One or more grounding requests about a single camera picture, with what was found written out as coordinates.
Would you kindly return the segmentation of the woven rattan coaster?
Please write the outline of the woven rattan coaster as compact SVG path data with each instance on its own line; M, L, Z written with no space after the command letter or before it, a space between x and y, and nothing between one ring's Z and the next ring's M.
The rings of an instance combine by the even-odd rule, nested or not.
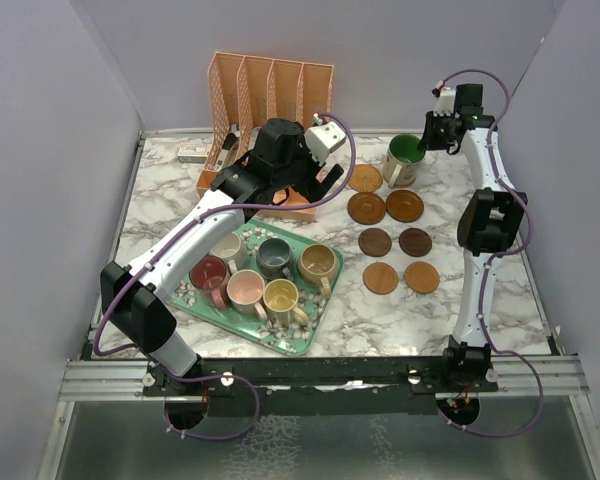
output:
M354 167L349 186L357 192L373 193L383 184L381 172L373 165L359 164Z

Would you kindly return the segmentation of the green mug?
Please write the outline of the green mug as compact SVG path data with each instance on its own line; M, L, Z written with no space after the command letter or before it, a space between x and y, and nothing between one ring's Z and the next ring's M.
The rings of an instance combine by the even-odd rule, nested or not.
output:
M390 188L404 188L415 182L426 154L419 143L420 139L412 134L399 134L389 142L382 175Z

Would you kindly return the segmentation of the brown wooden ringed coaster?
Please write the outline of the brown wooden ringed coaster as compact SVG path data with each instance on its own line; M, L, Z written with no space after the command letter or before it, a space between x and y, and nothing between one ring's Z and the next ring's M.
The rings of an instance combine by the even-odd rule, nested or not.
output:
M410 190L396 190L386 199L387 213L403 223L418 220L424 212L424 202L419 195Z

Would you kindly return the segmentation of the dark walnut coaster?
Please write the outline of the dark walnut coaster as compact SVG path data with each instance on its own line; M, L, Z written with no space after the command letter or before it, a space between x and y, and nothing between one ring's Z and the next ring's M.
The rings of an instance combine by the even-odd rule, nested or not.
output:
M382 257L390 252L392 239L383 229L368 228L360 233L358 244L365 255Z
M432 249L432 239L427 232L419 228L408 228L398 238L401 250L412 257L423 257Z

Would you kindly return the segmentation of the light orange wooden coaster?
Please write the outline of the light orange wooden coaster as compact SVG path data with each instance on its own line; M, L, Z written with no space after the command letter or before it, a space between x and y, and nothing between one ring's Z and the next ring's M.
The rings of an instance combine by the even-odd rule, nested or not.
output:
M374 262L365 268L363 283L369 291L378 295L387 295L397 288L399 277L389 264Z

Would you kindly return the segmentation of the maroon red mug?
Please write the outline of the maroon red mug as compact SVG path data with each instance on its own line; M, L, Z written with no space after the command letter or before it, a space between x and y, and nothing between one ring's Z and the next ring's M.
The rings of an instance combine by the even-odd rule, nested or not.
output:
M219 257L207 255L203 257L189 272L189 280L196 292L212 307L224 310L229 298L227 284L229 271L227 265Z

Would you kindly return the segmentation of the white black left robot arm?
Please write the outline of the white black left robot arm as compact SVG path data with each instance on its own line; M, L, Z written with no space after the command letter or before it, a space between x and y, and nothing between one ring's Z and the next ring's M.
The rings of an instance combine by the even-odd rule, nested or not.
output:
M111 261L100 274L103 323L113 323L132 346L166 372L166 382L186 395L200 385L199 355L177 331L165 303L180 281L228 234L260 210L283 210L277 192L293 190L314 208L334 199L352 171L334 165L317 178L328 157L355 144L333 113L318 114L316 125L272 118L252 149L219 170L198 204L164 238L126 266Z

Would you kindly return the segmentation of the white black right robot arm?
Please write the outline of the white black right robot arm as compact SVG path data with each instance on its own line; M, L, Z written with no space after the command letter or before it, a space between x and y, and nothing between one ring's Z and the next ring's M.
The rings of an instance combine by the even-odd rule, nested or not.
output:
M527 196L511 184L499 153L497 119L483 113L483 86L438 83L436 105L426 113L421 150L460 153L474 186L457 227L464 250L458 319L442 355L439 378L461 391L486 378L491 367L490 316L502 258L518 235Z

